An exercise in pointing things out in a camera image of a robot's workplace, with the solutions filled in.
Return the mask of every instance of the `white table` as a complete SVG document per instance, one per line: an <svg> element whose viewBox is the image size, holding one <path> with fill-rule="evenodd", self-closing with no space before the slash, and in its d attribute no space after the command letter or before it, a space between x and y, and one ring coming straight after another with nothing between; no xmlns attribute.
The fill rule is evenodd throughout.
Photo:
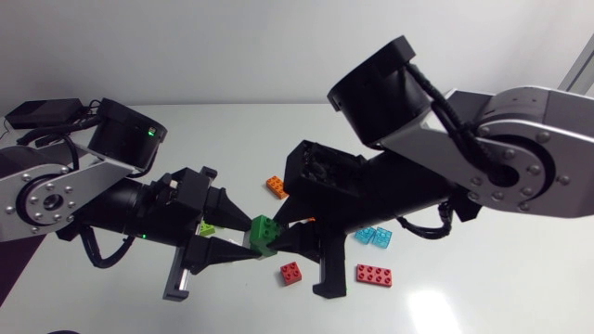
<svg viewBox="0 0 594 334"><path fill-rule="evenodd" d="M363 153L344 117L329 105L198 105L137 107L169 134L152 172L216 169L216 186L251 217L281 205L264 186L284 174L302 139ZM85 135L78 136L83 143ZM6 145L6 139L0 144ZM436 225L435 208L411 214ZM174 249L137 240L107 270L88 262L81 242L48 236L0 309L3 333L70 329L94 333L592 333L594 220L561 220L483 210L455 222L450 237L417 238L397 222L387 250L346 241L348 296L312 293L315 263L279 253L208 267L190 279L184 302L161 299ZM241 233L215 236L241 240ZM123 236L99 232L105 255ZM283 264L297 261L303 281L283 287ZM393 269L390 289L355 282L355 266Z"/></svg>

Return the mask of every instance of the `blue lego brick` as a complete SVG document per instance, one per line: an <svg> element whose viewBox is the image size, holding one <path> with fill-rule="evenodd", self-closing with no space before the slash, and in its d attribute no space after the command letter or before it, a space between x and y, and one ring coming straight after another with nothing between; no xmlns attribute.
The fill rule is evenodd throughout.
<svg viewBox="0 0 594 334"><path fill-rule="evenodd" d="M388 248L388 245L390 245L391 237L392 232L388 231L387 229L378 227L378 230L375 233L375 237L373 237L373 241L371 241L371 243L378 247L386 249Z"/></svg>
<svg viewBox="0 0 594 334"><path fill-rule="evenodd" d="M367 245L373 238L374 234L375 234L375 228L368 227L368 228L364 228L362 230L356 231L355 238Z"/></svg>

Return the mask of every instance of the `screw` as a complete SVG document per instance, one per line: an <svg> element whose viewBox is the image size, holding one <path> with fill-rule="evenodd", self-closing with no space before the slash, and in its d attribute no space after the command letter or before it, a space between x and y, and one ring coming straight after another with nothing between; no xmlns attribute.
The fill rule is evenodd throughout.
<svg viewBox="0 0 594 334"><path fill-rule="evenodd" d="M520 190L520 193L523 196L530 197L530 196L532 196L532 194L534 194L534 191L532 190L531 187L526 186L526 187L523 187L522 190Z"/></svg>
<svg viewBox="0 0 594 334"><path fill-rule="evenodd" d="M480 178L480 177L478 177L478 176L474 176L474 177L471 179L471 184L472 184L473 186L480 186L480 185L482 185L482 184L483 184L483 179L482 179L482 178Z"/></svg>
<svg viewBox="0 0 594 334"><path fill-rule="evenodd" d="M479 136L488 136L491 133L491 129L489 129L486 126L481 126L478 130L477 130L477 134Z"/></svg>
<svg viewBox="0 0 594 334"><path fill-rule="evenodd" d="M561 175L557 177L557 182L559 182L562 186L567 186L572 180L567 175Z"/></svg>
<svg viewBox="0 0 594 334"><path fill-rule="evenodd" d="M515 157L516 157L516 151L511 148L508 148L505 150L505 152L503 152L503 159L505 159L505 160L512 160Z"/></svg>
<svg viewBox="0 0 594 334"><path fill-rule="evenodd" d="M546 131L543 131L541 133L538 133L538 135L536 135L536 142L538 142L540 144L545 144L549 140L550 140L550 133L548 133Z"/></svg>
<svg viewBox="0 0 594 334"><path fill-rule="evenodd" d="M530 211L530 205L527 202L522 202L520 205L518 205L518 210L521 212Z"/></svg>
<svg viewBox="0 0 594 334"><path fill-rule="evenodd" d="M491 195L491 199L494 201L500 201L500 200L503 200L503 198L504 198L504 196L501 191L496 191Z"/></svg>
<svg viewBox="0 0 594 334"><path fill-rule="evenodd" d="M477 193L470 192L470 193L468 193L468 198L470 200L479 200L480 196Z"/></svg>
<svg viewBox="0 0 594 334"><path fill-rule="evenodd" d="M538 165L532 165L529 166L526 171L528 171L529 174L533 175L533 176L537 176L540 174L540 166Z"/></svg>

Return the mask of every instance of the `orange lego brick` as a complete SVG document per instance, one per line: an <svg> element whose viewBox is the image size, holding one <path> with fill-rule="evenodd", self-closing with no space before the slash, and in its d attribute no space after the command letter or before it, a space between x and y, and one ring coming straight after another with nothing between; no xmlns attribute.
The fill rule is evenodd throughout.
<svg viewBox="0 0 594 334"><path fill-rule="evenodd" d="M270 191L272 191L279 199L285 199L289 194L283 190L283 183L282 181L276 177L272 176L268 180L266 180L266 186Z"/></svg>

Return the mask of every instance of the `black cable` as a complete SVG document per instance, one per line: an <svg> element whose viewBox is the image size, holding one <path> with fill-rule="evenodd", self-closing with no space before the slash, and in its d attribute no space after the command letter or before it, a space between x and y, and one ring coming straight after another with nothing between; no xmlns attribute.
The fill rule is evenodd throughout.
<svg viewBox="0 0 594 334"><path fill-rule="evenodd" d="M88 121L83 121L76 124L58 125L34 129L26 135L24 135L23 137L17 139L17 144L26 146L29 145L29 143L31 143L33 140L47 135L69 134L76 131L91 128L93 126L99 125L101 122L102 120L99 116L93 116L93 118L89 119Z"/></svg>
<svg viewBox="0 0 594 334"><path fill-rule="evenodd" d="M152 169L152 165L153 165L153 163L155 163L156 158L157 158L157 150L155 150L155 154L152 155L152 158L150 159L150 162L148 163L147 169L145 169L144 171L142 171L140 173L129 174L128 178L138 178L138 177L142 177L142 176L148 174L150 172L150 170Z"/></svg>
<svg viewBox="0 0 594 334"><path fill-rule="evenodd" d="M477 169L495 176L499 173L498 165L482 143L476 140L468 124L462 123L454 108L431 82L419 71L417 66L407 63L407 71L419 86L433 99L432 109L462 156Z"/></svg>
<svg viewBox="0 0 594 334"><path fill-rule="evenodd" d="M5 128L5 130L6 130L6 131L4 131L4 132L2 133L2 135L0 135L0 140L2 140L2 138L4 138L4 136L5 136L7 133L9 133L9 132L10 132L10 131L8 131L8 127L6 126L6 119L4 119L4 128Z"/></svg>
<svg viewBox="0 0 594 334"><path fill-rule="evenodd" d="M101 269L110 268L119 262L130 249L130 246L132 246L132 242L135 239L132 236L128 236L128 238L123 240L123 244L119 249L117 249L110 257L103 259L101 257L101 252L99 250L99 245L97 244L97 238L95 237L93 227L89 225L81 226L80 235L81 240L83 241L84 251L86 252L89 260L93 266Z"/></svg>
<svg viewBox="0 0 594 334"><path fill-rule="evenodd" d="M94 99L94 100L91 100L91 102L89 102L89 108L93 109L93 108L99 107L99 106L93 107L93 103L96 103L96 102L99 104L99 106L101 105L101 101Z"/></svg>
<svg viewBox="0 0 594 334"><path fill-rule="evenodd" d="M66 143L66 145L68 146L68 149L71 152L71 156L72 156L72 170L73 171L78 171L80 169L80 162L78 159L78 150L76 149L76 146L74 145L74 143L72 142L72 139L67 136L67 135L59 135L62 139L64 139L64 142Z"/></svg>
<svg viewBox="0 0 594 334"><path fill-rule="evenodd" d="M441 203L437 207L437 210L439 211L439 217L443 223L441 227L422 227L413 225L405 217L396 217L396 220L398 223L400 223L402 228L410 231L414 235L421 238L436 240L449 235L450 231L452 230L452 217L454 214L454 210L447 201Z"/></svg>

